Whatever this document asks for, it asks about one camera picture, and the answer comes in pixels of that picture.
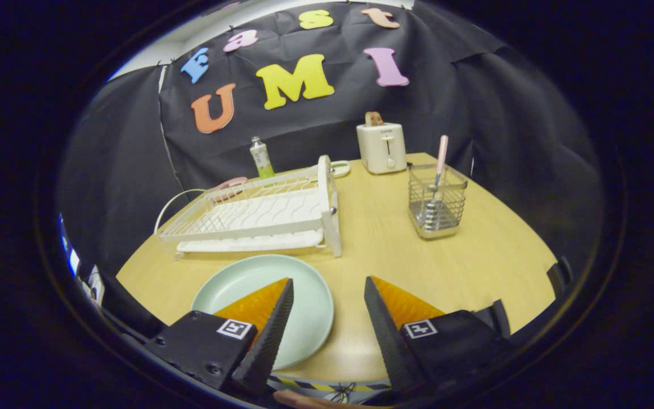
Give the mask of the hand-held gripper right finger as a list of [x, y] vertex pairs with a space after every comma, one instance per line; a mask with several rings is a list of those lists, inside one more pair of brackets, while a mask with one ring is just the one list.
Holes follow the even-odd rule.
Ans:
[[465, 388], [512, 353], [501, 324], [464, 309], [444, 313], [377, 276], [366, 277], [364, 299], [397, 393]]

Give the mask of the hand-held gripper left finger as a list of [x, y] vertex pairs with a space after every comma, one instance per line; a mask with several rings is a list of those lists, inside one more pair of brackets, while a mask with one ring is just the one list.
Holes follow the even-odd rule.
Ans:
[[218, 391], [261, 394], [294, 303], [283, 278], [215, 313], [192, 310], [148, 342], [149, 352]]

